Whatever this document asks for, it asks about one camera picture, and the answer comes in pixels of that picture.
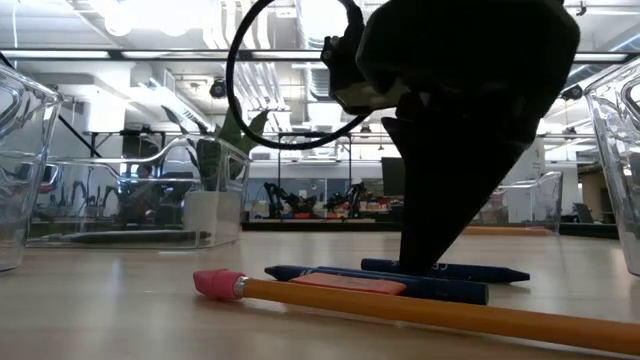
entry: robot end effector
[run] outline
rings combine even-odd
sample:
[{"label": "robot end effector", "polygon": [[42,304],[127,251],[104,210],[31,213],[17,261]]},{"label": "robot end effector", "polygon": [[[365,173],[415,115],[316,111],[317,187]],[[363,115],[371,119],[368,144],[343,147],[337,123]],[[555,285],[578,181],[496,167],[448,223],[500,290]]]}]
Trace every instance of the robot end effector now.
[{"label": "robot end effector", "polygon": [[[423,273],[534,140],[565,84],[579,28],[558,0],[390,0],[366,26],[359,9],[347,12],[344,35],[327,37],[322,51],[329,93],[352,115],[396,107],[398,119],[382,122],[407,173],[400,266]],[[473,178],[430,141],[441,133],[484,160],[464,163]],[[429,187],[425,162],[437,174]],[[419,238],[429,222],[438,237]]]}]

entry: black cable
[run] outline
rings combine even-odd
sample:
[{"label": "black cable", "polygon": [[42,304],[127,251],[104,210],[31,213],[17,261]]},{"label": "black cable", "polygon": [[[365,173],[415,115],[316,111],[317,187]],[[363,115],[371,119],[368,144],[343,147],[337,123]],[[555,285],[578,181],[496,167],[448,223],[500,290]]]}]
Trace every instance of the black cable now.
[{"label": "black cable", "polygon": [[[358,6],[353,2],[353,0],[338,0],[347,10],[347,18],[351,20],[354,17],[354,10],[360,10]],[[279,142],[267,140],[262,136],[254,133],[242,119],[242,114],[240,113],[240,109],[238,108],[235,101],[235,90],[234,90],[234,70],[236,58],[238,56],[238,52],[240,50],[240,45],[242,44],[242,40],[251,28],[251,24],[255,21],[255,19],[260,15],[260,13],[271,4],[273,0],[258,0],[251,9],[247,12],[247,15],[240,22],[240,26],[238,27],[238,31],[236,32],[236,36],[233,38],[233,42],[229,48],[229,55],[227,57],[227,70],[226,70],[226,83],[227,83],[227,98],[229,100],[229,110],[233,115],[233,119],[235,120],[238,127],[245,133],[249,139],[257,142],[260,145],[266,146],[272,149],[280,149],[280,150],[308,150],[313,149],[322,145],[326,145],[332,141],[337,140],[341,136],[346,135],[351,130],[355,129],[356,126],[360,125],[368,116],[360,115],[355,119],[351,120],[347,125],[338,129],[336,132],[324,136],[318,140],[310,141],[304,144],[282,144]]]},{"label": "black cable", "polygon": [[[7,60],[7,58],[4,56],[4,54],[2,53],[2,51],[0,51],[0,60],[2,60],[2,62],[10,69],[16,70],[15,67],[13,67],[13,65],[11,64],[11,62],[9,62],[9,60]],[[84,144],[84,146],[86,146],[92,154],[95,154],[97,157],[102,157],[102,155],[100,155],[100,153],[98,152],[98,150],[96,150],[93,146],[91,146],[91,144],[89,144],[87,142],[87,140],[85,140],[82,135],[80,135],[76,129],[73,128],[73,126],[71,126],[71,124],[69,124],[67,122],[67,120],[65,120],[65,118],[62,117],[62,115],[58,115],[58,120],[62,121],[62,123],[64,124],[64,126],[67,127],[67,129],[69,129],[69,131],[71,131],[71,133],[78,138],[78,140],[80,140],[80,142],[82,142]]]}]

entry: computer monitor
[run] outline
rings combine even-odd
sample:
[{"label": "computer monitor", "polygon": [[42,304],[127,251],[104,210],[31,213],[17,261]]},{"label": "computer monitor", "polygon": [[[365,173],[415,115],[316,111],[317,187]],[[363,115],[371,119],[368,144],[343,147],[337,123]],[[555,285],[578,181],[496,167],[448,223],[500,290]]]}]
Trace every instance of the computer monitor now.
[{"label": "computer monitor", "polygon": [[402,158],[382,158],[382,188],[385,196],[404,196]]}]

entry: pink eraser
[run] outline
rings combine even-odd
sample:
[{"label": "pink eraser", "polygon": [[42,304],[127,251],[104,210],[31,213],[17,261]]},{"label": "pink eraser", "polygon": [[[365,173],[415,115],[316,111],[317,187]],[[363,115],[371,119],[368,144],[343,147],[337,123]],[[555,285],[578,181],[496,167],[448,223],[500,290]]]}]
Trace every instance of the pink eraser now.
[{"label": "pink eraser", "polygon": [[209,299],[238,300],[240,297],[236,296],[233,287],[242,276],[245,275],[227,269],[196,271],[193,283],[196,290]]}]

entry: workbench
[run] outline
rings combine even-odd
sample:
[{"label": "workbench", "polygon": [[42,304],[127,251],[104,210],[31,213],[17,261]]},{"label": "workbench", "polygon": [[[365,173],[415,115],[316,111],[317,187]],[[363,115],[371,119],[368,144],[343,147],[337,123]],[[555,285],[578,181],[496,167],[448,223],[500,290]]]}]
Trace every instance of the workbench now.
[{"label": "workbench", "polygon": [[[0,358],[112,359],[595,359],[606,354],[391,323],[245,299],[199,296],[195,270],[262,279],[276,264],[359,266],[397,259],[398,233],[243,233],[198,251],[27,249],[0,274]],[[447,262],[507,266],[531,281],[492,285],[490,304],[640,322],[640,280],[618,241],[463,237]]]}]

